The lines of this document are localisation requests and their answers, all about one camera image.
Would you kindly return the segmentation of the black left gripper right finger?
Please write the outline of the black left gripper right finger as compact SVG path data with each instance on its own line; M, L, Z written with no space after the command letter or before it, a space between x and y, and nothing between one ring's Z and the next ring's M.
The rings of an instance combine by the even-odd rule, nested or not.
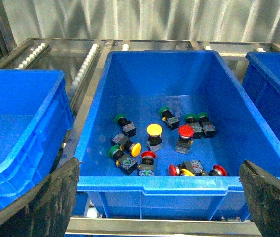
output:
M261 235L280 237L280 179L249 160L239 170L250 215Z

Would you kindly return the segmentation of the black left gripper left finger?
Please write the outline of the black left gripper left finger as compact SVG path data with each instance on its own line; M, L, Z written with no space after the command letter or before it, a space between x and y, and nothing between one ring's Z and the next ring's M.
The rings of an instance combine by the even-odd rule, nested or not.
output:
M70 221L80 175L71 158L0 211L0 237L62 237Z

